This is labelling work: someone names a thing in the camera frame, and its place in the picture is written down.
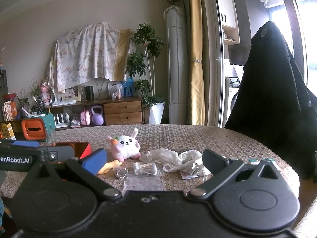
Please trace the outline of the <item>white plastic bag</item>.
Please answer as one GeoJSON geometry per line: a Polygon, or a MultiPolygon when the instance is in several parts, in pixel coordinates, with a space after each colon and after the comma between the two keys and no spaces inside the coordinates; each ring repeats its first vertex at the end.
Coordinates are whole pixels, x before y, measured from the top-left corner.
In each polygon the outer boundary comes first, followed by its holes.
{"type": "Polygon", "coordinates": [[[172,151],[166,148],[159,148],[153,151],[148,151],[139,158],[144,163],[160,163],[163,171],[166,173],[173,173],[175,171],[182,171],[189,175],[198,175],[206,177],[211,172],[203,165],[202,153],[190,149],[182,153],[172,151]]]}

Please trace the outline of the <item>clear bubble wrap sheet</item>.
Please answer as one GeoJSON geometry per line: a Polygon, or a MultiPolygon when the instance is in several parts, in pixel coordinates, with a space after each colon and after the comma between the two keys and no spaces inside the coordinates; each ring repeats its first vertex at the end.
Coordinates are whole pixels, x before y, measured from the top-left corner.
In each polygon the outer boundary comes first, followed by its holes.
{"type": "Polygon", "coordinates": [[[163,184],[159,176],[135,175],[128,172],[122,194],[125,195],[127,191],[163,191],[163,184]]]}

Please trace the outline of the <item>cotton swab packet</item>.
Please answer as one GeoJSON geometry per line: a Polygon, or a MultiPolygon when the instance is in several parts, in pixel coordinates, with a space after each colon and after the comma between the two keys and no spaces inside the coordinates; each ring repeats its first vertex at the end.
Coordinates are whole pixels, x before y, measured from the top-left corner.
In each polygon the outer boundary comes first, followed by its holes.
{"type": "Polygon", "coordinates": [[[156,163],[142,163],[135,162],[133,164],[133,171],[136,175],[153,175],[156,176],[158,174],[158,167],[156,163]]]}

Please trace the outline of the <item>orange teal tissue box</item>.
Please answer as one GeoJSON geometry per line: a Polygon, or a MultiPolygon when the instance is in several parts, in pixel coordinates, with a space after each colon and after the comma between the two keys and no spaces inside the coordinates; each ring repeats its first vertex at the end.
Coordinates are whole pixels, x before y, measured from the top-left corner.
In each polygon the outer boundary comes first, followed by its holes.
{"type": "Polygon", "coordinates": [[[23,135],[27,140],[44,141],[56,130],[52,113],[35,115],[22,120],[23,135]]]}

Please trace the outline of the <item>red cardboard box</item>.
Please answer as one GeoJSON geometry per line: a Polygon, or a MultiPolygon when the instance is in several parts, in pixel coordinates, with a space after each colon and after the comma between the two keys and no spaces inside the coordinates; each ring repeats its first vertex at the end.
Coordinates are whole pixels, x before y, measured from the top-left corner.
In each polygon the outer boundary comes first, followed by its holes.
{"type": "Polygon", "coordinates": [[[84,158],[92,153],[91,144],[88,142],[56,142],[52,146],[70,146],[75,151],[77,158],[84,158]]]}

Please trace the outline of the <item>white pink bunny plush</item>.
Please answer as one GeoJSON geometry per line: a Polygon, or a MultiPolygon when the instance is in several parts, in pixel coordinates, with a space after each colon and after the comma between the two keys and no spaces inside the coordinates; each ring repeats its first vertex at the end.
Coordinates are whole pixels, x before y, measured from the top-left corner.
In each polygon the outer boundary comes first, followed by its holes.
{"type": "Polygon", "coordinates": [[[108,136],[106,138],[111,144],[110,151],[115,160],[123,163],[127,158],[138,159],[141,157],[140,144],[136,139],[138,133],[139,130],[134,128],[130,136],[121,135],[116,138],[108,136]]]}

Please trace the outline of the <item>small pink white packet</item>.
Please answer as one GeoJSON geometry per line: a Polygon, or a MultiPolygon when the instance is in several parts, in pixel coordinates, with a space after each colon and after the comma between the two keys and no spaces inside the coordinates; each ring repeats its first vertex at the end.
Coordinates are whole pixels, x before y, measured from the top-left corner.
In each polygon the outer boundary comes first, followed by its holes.
{"type": "Polygon", "coordinates": [[[190,179],[199,177],[198,174],[189,174],[189,173],[185,173],[184,171],[180,171],[180,175],[183,180],[190,180],[190,179]]]}

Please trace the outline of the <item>pink toy case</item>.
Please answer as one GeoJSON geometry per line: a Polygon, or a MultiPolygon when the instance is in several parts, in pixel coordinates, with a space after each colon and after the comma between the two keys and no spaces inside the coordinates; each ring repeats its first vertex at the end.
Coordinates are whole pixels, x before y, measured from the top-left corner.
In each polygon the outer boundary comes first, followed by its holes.
{"type": "Polygon", "coordinates": [[[80,114],[80,122],[82,126],[89,126],[91,124],[91,112],[86,108],[80,114]]]}

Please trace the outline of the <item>patterned lace tablecloth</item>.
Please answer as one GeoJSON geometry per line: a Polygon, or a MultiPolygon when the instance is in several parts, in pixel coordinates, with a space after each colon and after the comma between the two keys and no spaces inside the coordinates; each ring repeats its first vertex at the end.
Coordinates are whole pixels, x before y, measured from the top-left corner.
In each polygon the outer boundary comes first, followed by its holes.
{"type": "MultiPolygon", "coordinates": [[[[88,142],[92,149],[108,149],[107,136],[129,134],[133,128],[133,125],[81,127],[57,131],[55,138],[58,142],[88,142]]],[[[158,148],[171,149],[179,153],[190,149],[203,152],[209,148],[220,155],[239,158],[245,162],[249,158],[273,158],[280,167],[282,176],[298,197],[298,174],[272,150],[243,134],[223,128],[195,125],[137,125],[136,128],[139,129],[137,140],[141,145],[141,154],[158,148]]],[[[7,177],[1,185],[1,196],[8,198],[8,204],[9,198],[13,197],[25,175],[26,173],[7,172],[7,177]]],[[[175,172],[166,174],[162,185],[163,189],[187,192],[201,181],[202,178],[181,180],[180,174],[175,172]]]]}

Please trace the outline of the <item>doll figurine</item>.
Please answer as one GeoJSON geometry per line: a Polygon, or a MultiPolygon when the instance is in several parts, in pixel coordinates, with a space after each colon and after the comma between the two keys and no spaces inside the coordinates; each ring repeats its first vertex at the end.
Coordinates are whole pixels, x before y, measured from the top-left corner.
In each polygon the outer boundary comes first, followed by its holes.
{"type": "Polygon", "coordinates": [[[44,105],[49,105],[51,100],[51,88],[47,80],[40,83],[41,99],[44,105]]]}

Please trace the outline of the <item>black speaker cylinder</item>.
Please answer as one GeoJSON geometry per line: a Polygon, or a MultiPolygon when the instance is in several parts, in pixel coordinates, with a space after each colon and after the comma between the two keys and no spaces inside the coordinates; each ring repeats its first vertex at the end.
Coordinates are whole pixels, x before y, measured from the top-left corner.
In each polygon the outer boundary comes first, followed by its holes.
{"type": "Polygon", "coordinates": [[[85,99],[86,101],[94,100],[94,87],[92,85],[85,87],[85,99]]]}

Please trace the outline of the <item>white plant pot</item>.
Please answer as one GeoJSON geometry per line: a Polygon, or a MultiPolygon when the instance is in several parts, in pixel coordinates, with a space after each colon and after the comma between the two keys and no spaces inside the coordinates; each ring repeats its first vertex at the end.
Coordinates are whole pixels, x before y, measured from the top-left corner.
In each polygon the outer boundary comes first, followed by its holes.
{"type": "Polygon", "coordinates": [[[165,103],[157,103],[150,108],[149,111],[149,125],[160,125],[165,103]]]}

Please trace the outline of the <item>blue gift bag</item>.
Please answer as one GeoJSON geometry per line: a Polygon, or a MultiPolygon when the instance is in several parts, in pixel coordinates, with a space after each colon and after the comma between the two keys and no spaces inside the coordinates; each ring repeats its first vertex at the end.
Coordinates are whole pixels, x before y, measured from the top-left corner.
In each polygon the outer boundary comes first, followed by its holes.
{"type": "Polygon", "coordinates": [[[128,77],[125,81],[121,81],[123,86],[123,96],[132,97],[134,96],[134,80],[131,77],[128,77]]]}

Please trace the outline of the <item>floral draped cloth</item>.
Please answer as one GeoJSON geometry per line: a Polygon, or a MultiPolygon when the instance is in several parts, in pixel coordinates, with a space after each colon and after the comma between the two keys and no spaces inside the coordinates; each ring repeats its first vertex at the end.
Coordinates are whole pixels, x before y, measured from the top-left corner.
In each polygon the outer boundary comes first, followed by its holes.
{"type": "Polygon", "coordinates": [[[55,93],[94,79],[122,81],[135,44],[131,29],[115,30],[106,22],[74,29],[55,42],[47,68],[55,93]]]}

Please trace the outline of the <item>photo frame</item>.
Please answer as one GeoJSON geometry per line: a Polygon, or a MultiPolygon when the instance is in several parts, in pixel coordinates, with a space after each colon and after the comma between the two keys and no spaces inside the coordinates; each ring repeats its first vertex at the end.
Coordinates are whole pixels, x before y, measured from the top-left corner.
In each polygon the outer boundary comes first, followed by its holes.
{"type": "Polygon", "coordinates": [[[62,101],[81,101],[82,89],[80,86],[74,86],[72,88],[66,89],[62,96],[62,101]]]}

